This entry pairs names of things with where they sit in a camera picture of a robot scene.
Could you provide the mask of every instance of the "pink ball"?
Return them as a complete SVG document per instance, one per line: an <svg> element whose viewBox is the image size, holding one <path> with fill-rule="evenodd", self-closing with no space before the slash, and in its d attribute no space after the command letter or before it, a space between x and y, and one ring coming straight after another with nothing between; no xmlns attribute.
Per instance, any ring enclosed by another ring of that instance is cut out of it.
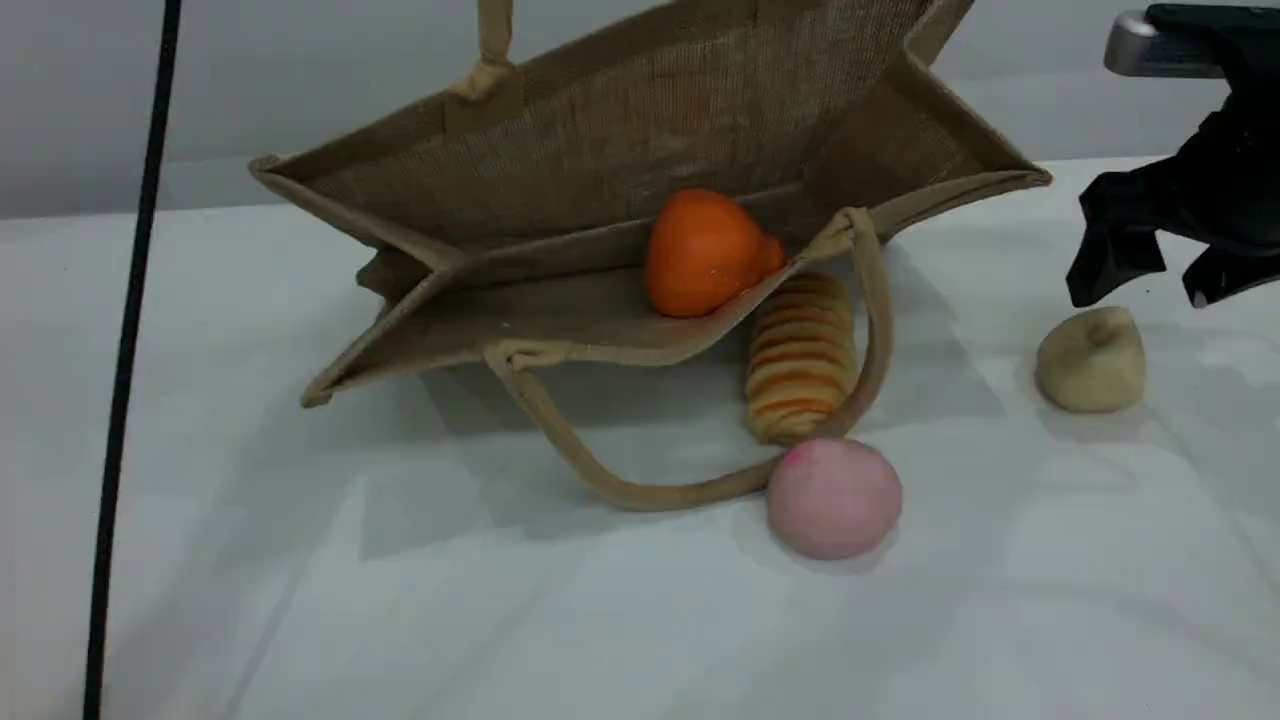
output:
<svg viewBox="0 0 1280 720"><path fill-rule="evenodd" d="M769 527L796 552L840 560L873 550L902 512L902 484L876 448L812 439L783 456L767 491Z"/></svg>

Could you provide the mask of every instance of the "burlap bag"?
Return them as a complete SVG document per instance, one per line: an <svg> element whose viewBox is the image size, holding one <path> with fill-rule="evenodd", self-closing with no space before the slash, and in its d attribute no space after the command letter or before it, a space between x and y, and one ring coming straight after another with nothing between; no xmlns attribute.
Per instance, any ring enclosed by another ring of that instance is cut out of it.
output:
<svg viewBox="0 0 1280 720"><path fill-rule="evenodd" d="M346 137L251 165L266 187L376 250L357 282L384 310L303 405L376 378L486 363L582 479L621 506L681 509L763 488L776 459L694 486L616 477L535 369L680 363L786 277L850 254L867 356L852 395L814 433L845 436L892 351L881 243L950 208L1050 181L928 69L969 4L678 0L513 65L511 0L479 0L481 59L466 78ZM694 320L654 314L640 282L650 219L684 187L737 197L792 258Z"/></svg>

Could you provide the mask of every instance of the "black cable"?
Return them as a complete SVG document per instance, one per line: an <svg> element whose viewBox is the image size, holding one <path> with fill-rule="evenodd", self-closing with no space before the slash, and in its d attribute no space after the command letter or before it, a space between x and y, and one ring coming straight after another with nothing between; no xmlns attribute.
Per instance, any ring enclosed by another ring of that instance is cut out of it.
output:
<svg viewBox="0 0 1280 720"><path fill-rule="evenodd" d="M151 227L155 222L156 195L160 192L160 161L164 159L164 136L169 124L169 97L173 92L180 15L182 0L165 0L164 23L160 29L160 60L156 67L156 85L151 100L151 127L147 132L147 155L142 169L137 224L133 228L133 252L129 261L128 288L124 295L124 319L120 322L120 347L115 355L115 383L111 391L111 418L106 433L106 459L102 462L102 497L97 511L97 543L93 551L93 585L88 612L88 651L84 662L84 720L99 720L102 715L106 611L111 597L111 547L115 539L115 510L120 497L120 464L124 456L129 392L133 388L133 357L138 348L142 292L147 281L147 255L151 251Z"/></svg>

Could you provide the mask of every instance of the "striped bread roll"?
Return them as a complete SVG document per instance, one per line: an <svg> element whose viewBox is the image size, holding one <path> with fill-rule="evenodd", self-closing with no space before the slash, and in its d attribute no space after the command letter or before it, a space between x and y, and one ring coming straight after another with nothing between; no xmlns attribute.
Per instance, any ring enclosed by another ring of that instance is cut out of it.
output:
<svg viewBox="0 0 1280 720"><path fill-rule="evenodd" d="M803 439L854 389L854 311L845 283L788 278L756 311L746 368L746 423L762 442Z"/></svg>

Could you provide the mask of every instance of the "white tabletop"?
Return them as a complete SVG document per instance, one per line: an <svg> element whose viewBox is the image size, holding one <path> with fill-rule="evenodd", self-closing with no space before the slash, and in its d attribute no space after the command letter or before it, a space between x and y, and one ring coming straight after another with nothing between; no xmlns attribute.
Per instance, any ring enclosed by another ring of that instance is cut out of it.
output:
<svg viewBox="0 0 1280 720"><path fill-rule="evenodd" d="M1073 313L1075 197L1135 163L1051 163L1053 187L890 246L900 342L855 436L905 509L836 564L783 551L759 497L595 502L481 368L301 410L376 309L367 250L288 206L161 214L108 716L1274 719L1280 286L1194 310L1201 246L1170 240L1170 273L1108 299L1146 402L1073 418L1029 382ZM79 707L132 222L0 223L0 712L23 720ZM733 340L553 389L622 474L700 479L762 452Z"/></svg>

